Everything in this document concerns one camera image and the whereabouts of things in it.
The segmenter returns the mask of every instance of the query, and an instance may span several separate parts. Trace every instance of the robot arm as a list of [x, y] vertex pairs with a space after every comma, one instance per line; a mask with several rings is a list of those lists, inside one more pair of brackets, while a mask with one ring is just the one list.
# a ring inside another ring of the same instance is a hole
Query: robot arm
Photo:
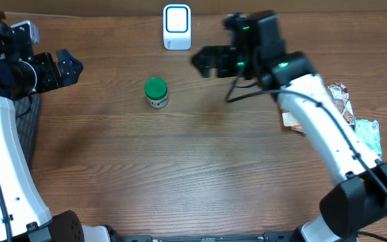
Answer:
[[[13, 235], [25, 233], [28, 225], [41, 226], [52, 216], [32, 181], [15, 125], [13, 101], [0, 97], [0, 185]], [[0, 209], [0, 240], [6, 240]]]
[[336, 241], [386, 217], [387, 163], [356, 137], [306, 56], [286, 53], [274, 12], [230, 15], [224, 27], [232, 32], [231, 45], [204, 47], [193, 65], [203, 77], [212, 67], [218, 77], [237, 76], [227, 97], [239, 77], [255, 78], [263, 91], [226, 101], [271, 93], [302, 125], [335, 186], [320, 201], [320, 215], [297, 228], [291, 241]]

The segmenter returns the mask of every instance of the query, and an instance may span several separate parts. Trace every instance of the green led light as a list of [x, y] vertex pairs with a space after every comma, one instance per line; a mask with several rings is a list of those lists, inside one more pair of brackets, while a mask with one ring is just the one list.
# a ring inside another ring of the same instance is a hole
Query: green led light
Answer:
[[289, 64], [289, 63], [280, 63], [280, 64], [279, 64], [279, 67], [280, 67], [280, 68], [283, 68], [283, 67], [286, 67], [288, 64]]

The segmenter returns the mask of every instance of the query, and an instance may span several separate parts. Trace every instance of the white device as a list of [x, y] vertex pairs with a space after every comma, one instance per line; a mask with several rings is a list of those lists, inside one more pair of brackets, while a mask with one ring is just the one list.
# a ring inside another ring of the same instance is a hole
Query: white device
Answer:
[[168, 4], [163, 11], [164, 46], [167, 50], [191, 48], [191, 9], [186, 4]]

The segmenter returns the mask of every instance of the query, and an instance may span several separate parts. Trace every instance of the small jar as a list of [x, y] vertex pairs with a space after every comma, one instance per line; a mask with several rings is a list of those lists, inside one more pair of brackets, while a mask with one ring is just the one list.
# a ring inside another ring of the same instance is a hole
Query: small jar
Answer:
[[149, 104], [154, 108], [163, 108], [168, 104], [168, 87], [164, 80], [153, 77], [146, 82], [144, 91]]

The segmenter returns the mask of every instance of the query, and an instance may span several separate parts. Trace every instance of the wooden table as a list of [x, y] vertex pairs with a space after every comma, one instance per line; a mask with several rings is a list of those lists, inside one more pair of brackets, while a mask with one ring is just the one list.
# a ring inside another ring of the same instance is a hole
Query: wooden table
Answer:
[[[223, 18], [194, 16], [190, 51], [163, 48], [161, 17], [34, 19], [36, 53], [66, 48], [85, 66], [42, 95], [32, 176], [53, 214], [154, 236], [291, 231], [317, 216], [332, 186], [310, 142], [282, 130], [270, 97], [226, 104], [230, 79], [190, 64], [228, 44]], [[387, 159], [387, 12], [282, 14], [281, 27], [289, 51], [348, 86], [358, 118], [380, 122]], [[161, 110], [144, 97], [151, 77], [169, 85]], [[387, 237], [387, 218], [365, 230]]]

